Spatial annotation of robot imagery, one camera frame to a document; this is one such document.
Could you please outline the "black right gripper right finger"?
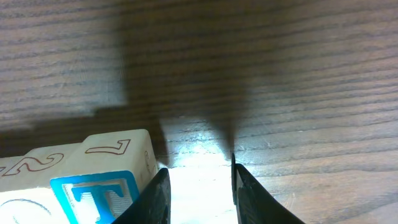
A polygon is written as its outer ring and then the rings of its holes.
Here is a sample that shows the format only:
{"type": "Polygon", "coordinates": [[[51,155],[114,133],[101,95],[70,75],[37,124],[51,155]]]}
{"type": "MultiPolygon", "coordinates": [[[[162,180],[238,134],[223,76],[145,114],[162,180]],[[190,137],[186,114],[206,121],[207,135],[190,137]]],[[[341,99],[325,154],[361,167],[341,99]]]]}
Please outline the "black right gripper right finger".
{"type": "Polygon", "coordinates": [[[304,224],[237,163],[234,154],[231,155],[231,186],[239,224],[304,224]]]}

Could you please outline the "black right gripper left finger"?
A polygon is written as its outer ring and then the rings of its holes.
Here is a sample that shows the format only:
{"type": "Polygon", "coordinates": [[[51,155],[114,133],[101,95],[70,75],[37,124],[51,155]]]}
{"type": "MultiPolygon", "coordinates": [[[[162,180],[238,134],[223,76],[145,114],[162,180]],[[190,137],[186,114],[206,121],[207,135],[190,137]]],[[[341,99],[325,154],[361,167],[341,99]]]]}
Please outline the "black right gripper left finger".
{"type": "Polygon", "coordinates": [[[169,170],[161,168],[133,204],[113,224],[170,224],[169,170]]]}

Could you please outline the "blue T block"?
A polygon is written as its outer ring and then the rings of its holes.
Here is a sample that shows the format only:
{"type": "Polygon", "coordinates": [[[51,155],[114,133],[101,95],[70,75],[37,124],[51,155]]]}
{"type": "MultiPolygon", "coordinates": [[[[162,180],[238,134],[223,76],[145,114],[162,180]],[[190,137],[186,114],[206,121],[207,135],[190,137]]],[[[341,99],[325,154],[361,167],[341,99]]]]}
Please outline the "blue T block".
{"type": "Polygon", "coordinates": [[[145,129],[87,137],[50,186],[70,223],[112,223],[158,171],[145,129]]]}

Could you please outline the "green B block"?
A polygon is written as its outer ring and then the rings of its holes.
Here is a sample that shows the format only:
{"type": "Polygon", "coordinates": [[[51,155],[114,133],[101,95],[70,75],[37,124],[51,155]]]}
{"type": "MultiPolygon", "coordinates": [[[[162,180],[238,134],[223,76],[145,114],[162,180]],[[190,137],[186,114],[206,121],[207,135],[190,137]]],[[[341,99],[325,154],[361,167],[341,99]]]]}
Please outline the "green B block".
{"type": "Polygon", "coordinates": [[[70,222],[52,190],[34,188],[1,192],[1,223],[69,224],[70,222]]]}

